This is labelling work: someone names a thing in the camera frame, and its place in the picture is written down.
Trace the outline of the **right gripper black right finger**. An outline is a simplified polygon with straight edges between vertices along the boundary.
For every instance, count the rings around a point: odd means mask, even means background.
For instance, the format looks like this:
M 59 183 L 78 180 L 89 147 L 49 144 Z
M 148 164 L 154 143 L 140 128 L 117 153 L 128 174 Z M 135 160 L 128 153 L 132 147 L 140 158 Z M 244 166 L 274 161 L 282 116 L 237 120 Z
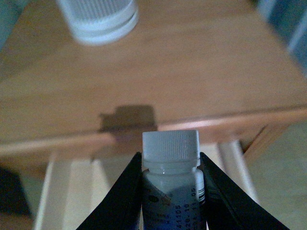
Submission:
M 200 153 L 205 181 L 204 217 L 210 230 L 287 230 L 257 204 L 205 153 Z

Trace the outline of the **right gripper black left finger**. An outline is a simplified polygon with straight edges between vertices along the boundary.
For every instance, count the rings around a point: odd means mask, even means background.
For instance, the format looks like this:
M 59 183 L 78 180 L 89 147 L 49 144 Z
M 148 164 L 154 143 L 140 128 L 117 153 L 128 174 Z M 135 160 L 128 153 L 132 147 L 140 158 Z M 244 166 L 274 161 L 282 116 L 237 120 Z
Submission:
M 138 230 L 142 206 L 142 155 L 137 152 L 79 230 Z

